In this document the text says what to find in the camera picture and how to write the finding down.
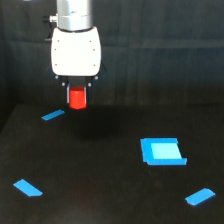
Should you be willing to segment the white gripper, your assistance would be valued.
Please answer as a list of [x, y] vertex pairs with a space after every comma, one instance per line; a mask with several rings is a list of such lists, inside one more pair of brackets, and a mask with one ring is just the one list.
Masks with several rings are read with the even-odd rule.
[[86, 78], [87, 102], [92, 99], [92, 80], [108, 74], [102, 61], [102, 48], [98, 29], [69, 32], [53, 29], [50, 67], [55, 78], [66, 87], [67, 104], [70, 103], [70, 84], [74, 78]]

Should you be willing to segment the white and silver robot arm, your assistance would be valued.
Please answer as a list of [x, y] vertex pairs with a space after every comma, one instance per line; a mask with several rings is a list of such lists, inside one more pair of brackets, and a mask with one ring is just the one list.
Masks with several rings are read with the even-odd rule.
[[56, 14], [45, 17], [55, 23], [51, 42], [51, 68], [66, 87], [67, 103], [84, 109], [91, 98], [93, 80], [102, 71], [101, 42], [93, 25], [92, 0], [56, 0]]

